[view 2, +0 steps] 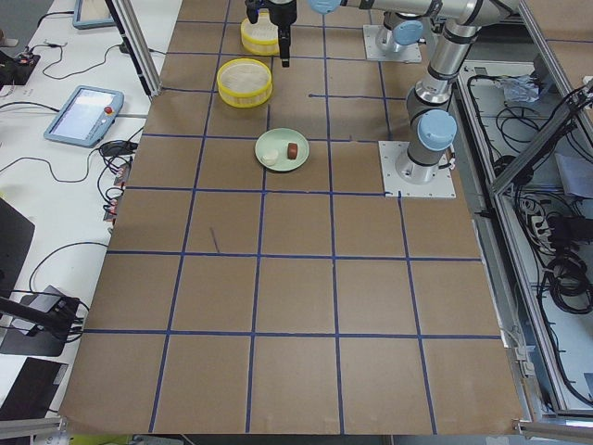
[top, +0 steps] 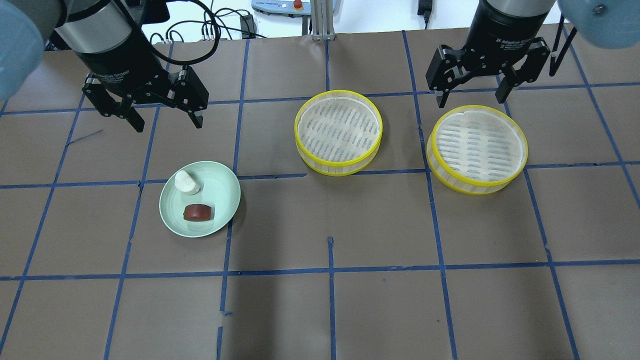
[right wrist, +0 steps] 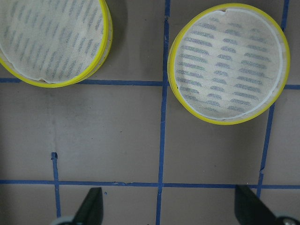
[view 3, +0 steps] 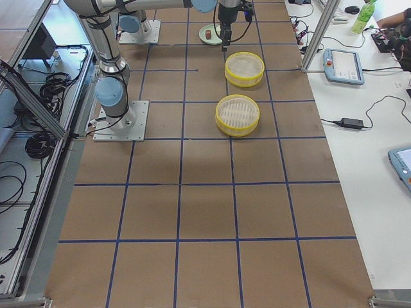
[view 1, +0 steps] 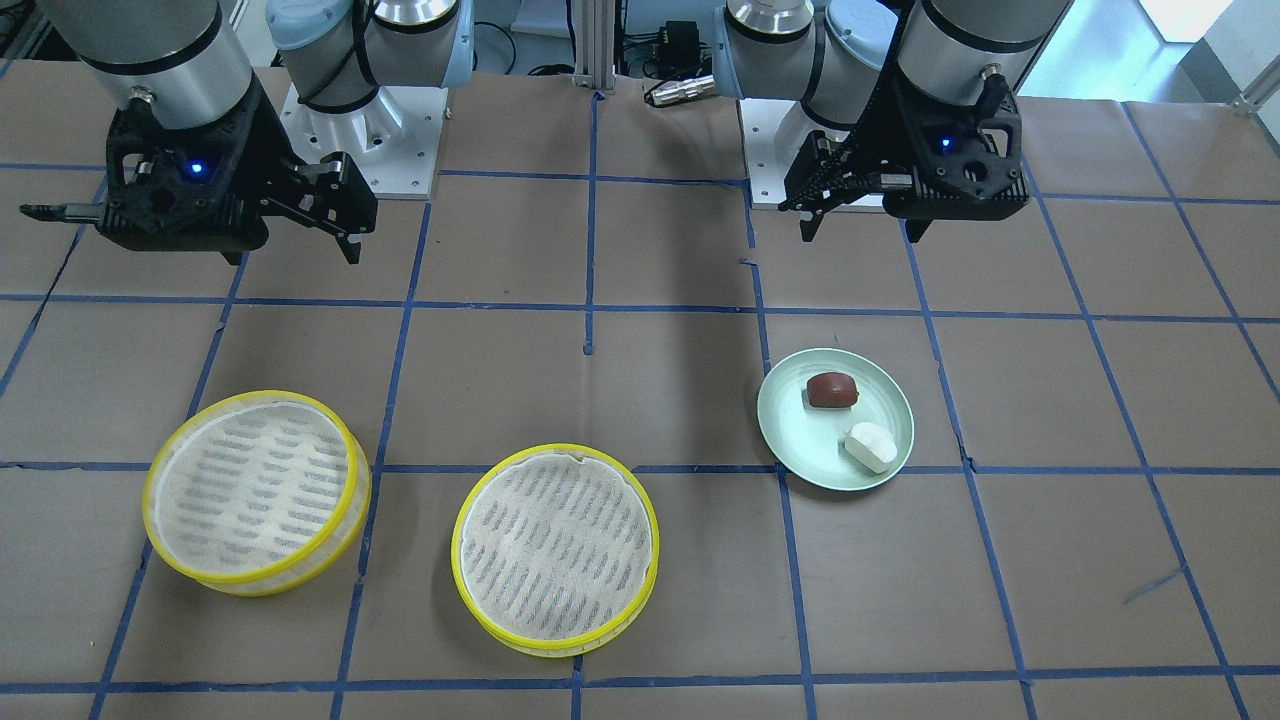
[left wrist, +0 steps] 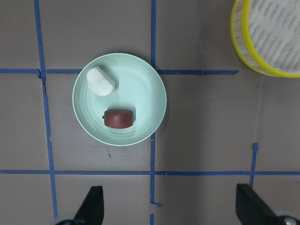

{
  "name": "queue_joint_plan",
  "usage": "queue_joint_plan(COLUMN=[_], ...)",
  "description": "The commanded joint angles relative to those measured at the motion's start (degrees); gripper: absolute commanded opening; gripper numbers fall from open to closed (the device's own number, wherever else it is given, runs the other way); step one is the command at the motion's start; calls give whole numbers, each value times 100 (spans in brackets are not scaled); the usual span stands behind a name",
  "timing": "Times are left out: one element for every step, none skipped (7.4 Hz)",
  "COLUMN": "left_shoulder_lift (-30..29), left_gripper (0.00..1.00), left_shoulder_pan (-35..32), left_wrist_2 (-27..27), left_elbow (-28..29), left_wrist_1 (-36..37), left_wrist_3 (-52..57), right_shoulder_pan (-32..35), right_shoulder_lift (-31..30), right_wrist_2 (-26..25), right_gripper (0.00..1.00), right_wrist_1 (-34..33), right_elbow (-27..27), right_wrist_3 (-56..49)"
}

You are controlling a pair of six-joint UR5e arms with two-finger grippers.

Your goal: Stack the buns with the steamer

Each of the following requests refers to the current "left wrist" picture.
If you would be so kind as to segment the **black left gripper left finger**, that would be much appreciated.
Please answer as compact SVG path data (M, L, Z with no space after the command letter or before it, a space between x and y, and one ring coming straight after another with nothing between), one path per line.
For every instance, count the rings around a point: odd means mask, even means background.
M101 225L104 220L104 195L102 186L92 186L77 211L77 225Z

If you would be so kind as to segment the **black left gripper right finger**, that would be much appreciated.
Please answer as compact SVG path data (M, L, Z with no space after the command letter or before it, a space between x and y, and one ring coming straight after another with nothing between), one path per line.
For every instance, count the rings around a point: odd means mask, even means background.
M248 184L237 184L235 210L242 225L276 225L278 217Z

